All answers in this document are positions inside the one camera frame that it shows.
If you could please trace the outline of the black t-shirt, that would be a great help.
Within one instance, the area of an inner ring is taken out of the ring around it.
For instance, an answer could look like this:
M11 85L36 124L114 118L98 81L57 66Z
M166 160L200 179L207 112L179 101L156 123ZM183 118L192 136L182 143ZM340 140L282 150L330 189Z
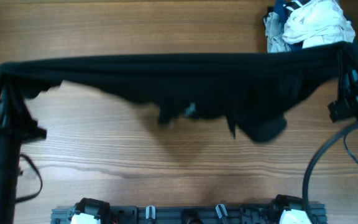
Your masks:
M285 113L322 84L339 76L357 49L340 42L274 54L99 55L5 62L0 93L35 98L64 81L97 88L137 104L153 103L162 125L225 117L254 142L269 142L285 130Z

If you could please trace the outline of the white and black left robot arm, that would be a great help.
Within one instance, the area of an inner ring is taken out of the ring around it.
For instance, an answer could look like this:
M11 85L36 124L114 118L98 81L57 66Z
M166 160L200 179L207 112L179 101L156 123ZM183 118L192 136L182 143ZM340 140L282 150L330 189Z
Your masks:
M12 223L16 204L32 200L41 193L44 183L40 172L32 159L21 153L21 146L46 137L47 131L32 119L23 99L3 91L0 98L0 223ZM17 197L21 159L36 173L40 187L34 193Z

